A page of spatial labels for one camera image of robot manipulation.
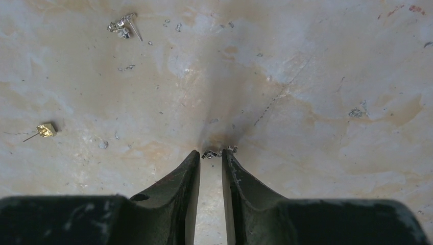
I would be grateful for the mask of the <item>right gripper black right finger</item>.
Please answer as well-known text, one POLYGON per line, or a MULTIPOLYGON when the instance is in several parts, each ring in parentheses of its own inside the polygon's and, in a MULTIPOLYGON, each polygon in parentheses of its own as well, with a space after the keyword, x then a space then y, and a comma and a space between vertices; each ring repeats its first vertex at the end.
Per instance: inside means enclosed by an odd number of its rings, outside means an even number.
POLYGON ((415 215, 386 199, 289 199, 222 153, 230 244, 429 244, 415 215))

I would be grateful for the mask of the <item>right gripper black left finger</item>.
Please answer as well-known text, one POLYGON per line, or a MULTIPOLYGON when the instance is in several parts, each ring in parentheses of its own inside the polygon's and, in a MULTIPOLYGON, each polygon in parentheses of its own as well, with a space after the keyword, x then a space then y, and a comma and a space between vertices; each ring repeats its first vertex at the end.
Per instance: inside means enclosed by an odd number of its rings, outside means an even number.
POLYGON ((1 199, 1 244, 193 244, 200 154, 127 198, 22 195, 1 199))

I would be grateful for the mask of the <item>small silver earring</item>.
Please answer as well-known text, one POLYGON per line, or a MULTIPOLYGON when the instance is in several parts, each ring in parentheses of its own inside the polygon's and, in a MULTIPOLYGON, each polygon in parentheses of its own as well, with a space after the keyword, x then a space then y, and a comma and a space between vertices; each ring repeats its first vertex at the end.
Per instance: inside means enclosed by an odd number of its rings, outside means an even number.
POLYGON ((233 154, 235 154, 235 153, 237 153, 238 147, 234 145, 234 146, 228 146, 228 147, 226 147, 224 149, 220 149, 218 151, 206 150, 202 154, 201 158, 202 159, 221 158, 223 150, 231 151, 233 154))

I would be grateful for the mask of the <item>gold square stud earring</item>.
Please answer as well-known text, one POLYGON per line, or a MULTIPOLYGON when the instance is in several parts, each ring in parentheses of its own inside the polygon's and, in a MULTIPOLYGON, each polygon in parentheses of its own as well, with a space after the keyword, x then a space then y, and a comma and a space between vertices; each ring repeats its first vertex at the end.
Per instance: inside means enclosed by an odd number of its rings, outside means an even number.
POLYGON ((23 142, 26 142, 32 138, 34 138, 35 136, 40 136, 40 137, 54 137, 57 135, 57 130, 55 129, 54 125, 52 123, 44 123, 44 124, 40 124, 36 127, 36 133, 34 135, 32 135, 31 137, 25 139, 23 142))

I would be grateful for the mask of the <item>silver crystal earring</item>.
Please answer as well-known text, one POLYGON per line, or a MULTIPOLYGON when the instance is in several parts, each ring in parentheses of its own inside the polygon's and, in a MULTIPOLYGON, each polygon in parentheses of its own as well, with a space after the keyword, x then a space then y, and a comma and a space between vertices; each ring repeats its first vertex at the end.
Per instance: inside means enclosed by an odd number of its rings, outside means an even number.
POLYGON ((122 16, 116 21, 112 21, 107 26, 107 31, 110 33, 117 33, 119 38, 130 39, 132 37, 131 30, 138 37, 140 41, 143 41, 138 28, 135 26, 133 19, 136 17, 136 13, 129 13, 122 16))

